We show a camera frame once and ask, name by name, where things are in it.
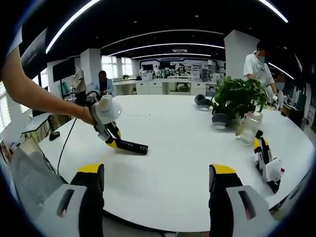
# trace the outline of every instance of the curved led light strip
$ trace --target curved led light strip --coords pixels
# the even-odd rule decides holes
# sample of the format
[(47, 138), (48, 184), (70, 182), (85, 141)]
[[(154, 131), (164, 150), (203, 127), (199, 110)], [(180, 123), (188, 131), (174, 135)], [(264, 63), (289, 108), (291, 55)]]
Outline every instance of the curved led light strip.
[(110, 45), (125, 41), (125, 40), (130, 40), (133, 38), (137, 38), (137, 37), (141, 37), (141, 36), (147, 36), (147, 35), (153, 35), (153, 34), (158, 34), (158, 33), (166, 33), (166, 32), (181, 32), (181, 31), (188, 31), (188, 32), (204, 32), (204, 33), (210, 33), (210, 34), (219, 34), (219, 35), (224, 35), (224, 33), (221, 32), (216, 32), (216, 31), (206, 31), (206, 30), (195, 30), (195, 29), (174, 29), (174, 30), (164, 30), (164, 31), (154, 31), (154, 32), (148, 32), (148, 33), (144, 33), (144, 34), (140, 34), (140, 35), (136, 35), (136, 36), (131, 36), (131, 37), (127, 37), (125, 39), (120, 39), (118, 41), (115, 41), (113, 43), (107, 44), (105, 46), (103, 46), (101, 49), (104, 49)]
[(285, 23), (288, 23), (288, 20), (285, 18), (285, 16), (283, 16), (283, 14), (277, 10), (271, 3), (269, 3), (266, 0), (258, 0), (261, 3), (263, 3), (264, 5), (266, 5), (268, 8), (270, 8), (276, 15), (278, 15)]
[(153, 45), (147, 45), (147, 46), (142, 46), (142, 47), (137, 47), (137, 48), (130, 48), (127, 50), (123, 50), (121, 52), (117, 52), (117, 53), (112, 53), (108, 56), (113, 56), (119, 53), (124, 53), (127, 51), (131, 51), (131, 50), (136, 50), (136, 49), (140, 49), (140, 48), (148, 48), (148, 47), (156, 47), (156, 46), (165, 46), (165, 45), (198, 45), (198, 46), (208, 46), (208, 47), (215, 47), (215, 48), (222, 48), (225, 49), (222, 46), (216, 46), (216, 45), (211, 45), (211, 44), (204, 44), (204, 43), (160, 43), (160, 44), (153, 44)]
[(284, 74), (288, 75), (291, 79), (294, 80), (294, 77), (292, 77), (289, 73), (283, 71), (281, 68), (278, 68), (276, 65), (273, 65), (272, 63), (269, 63), (269, 65), (271, 65), (272, 67), (278, 69), (279, 71), (283, 72)]
[(162, 54), (153, 54), (153, 55), (134, 57), (132, 59), (145, 58), (145, 57), (155, 57), (155, 56), (166, 56), (166, 55), (195, 55), (195, 56), (211, 57), (211, 55), (208, 55), (208, 54), (198, 54), (198, 53), (162, 53)]
[(74, 20), (76, 20), (81, 14), (83, 14), (85, 11), (87, 11), (90, 7), (95, 5), (100, 0), (92, 0), (88, 2), (86, 5), (84, 5), (79, 11), (77, 11), (63, 26), (60, 28), (60, 30), (57, 32), (57, 34), (54, 36), (52, 41), (49, 43), (46, 53), (50, 51), (50, 49), (53, 47), (53, 45), (56, 43), (58, 38), (61, 36), (61, 34), (73, 23)]

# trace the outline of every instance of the potted plant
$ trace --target potted plant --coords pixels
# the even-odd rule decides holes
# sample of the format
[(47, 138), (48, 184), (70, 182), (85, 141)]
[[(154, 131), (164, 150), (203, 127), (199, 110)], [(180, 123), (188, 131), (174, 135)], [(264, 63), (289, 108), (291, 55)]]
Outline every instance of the potted plant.
[(232, 79), (227, 77), (223, 83), (217, 82), (218, 90), (212, 99), (213, 123), (228, 126), (233, 119), (243, 117), (249, 111), (255, 111), (260, 105), (259, 112), (267, 102), (267, 94), (260, 82), (255, 79)]

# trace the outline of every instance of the office room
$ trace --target office room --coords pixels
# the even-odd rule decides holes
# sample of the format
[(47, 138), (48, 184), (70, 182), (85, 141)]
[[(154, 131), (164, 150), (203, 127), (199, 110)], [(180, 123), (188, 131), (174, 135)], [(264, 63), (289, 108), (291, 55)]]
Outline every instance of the office room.
[(26, 231), (252, 237), (303, 225), (316, 60), (299, 26), (312, 4), (21, 8), (2, 46), (0, 168)]

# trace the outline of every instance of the black cylindrical object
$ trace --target black cylindrical object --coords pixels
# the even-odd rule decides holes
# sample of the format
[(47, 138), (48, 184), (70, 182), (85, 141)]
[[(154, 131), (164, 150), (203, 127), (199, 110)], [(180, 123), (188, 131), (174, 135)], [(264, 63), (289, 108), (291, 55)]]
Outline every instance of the black cylindrical object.
[(148, 152), (148, 146), (145, 146), (145, 145), (141, 145), (141, 144), (137, 144), (133, 142), (127, 142), (127, 141), (118, 140), (118, 139), (115, 139), (115, 142), (118, 148), (123, 149), (123, 150), (135, 152), (135, 153), (139, 153), (143, 155), (146, 155)]

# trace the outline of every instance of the black ceiling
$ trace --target black ceiling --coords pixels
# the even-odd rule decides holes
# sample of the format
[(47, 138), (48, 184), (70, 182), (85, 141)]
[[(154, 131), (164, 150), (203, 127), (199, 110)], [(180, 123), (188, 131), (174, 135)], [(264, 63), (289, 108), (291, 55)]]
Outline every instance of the black ceiling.
[[(25, 23), (21, 51), (48, 28), (47, 43), (58, 29), (89, 0), (55, 1), (44, 4)], [(310, 50), (313, 38), (315, 3), (311, 1), (271, 0), (289, 20), (284, 23), (258, 0), (101, 0), (80, 16), (58, 39), (47, 55), (47, 60), (79, 55), (87, 48), (102, 48), (118, 40), (149, 32), (196, 29), (220, 34), (169, 31), (123, 40), (102, 49), (109, 55), (122, 50), (161, 43), (204, 43), (224, 46), (224, 37), (232, 30), (240, 30), (261, 40), (270, 40), (276, 47), (304, 55)], [(225, 59), (225, 50), (192, 45), (159, 46), (118, 54), (137, 57), (148, 54), (171, 53), (172, 49), (186, 49), (189, 53), (210, 54), (214, 59)], [(287, 58), (278, 59), (285, 64)]]

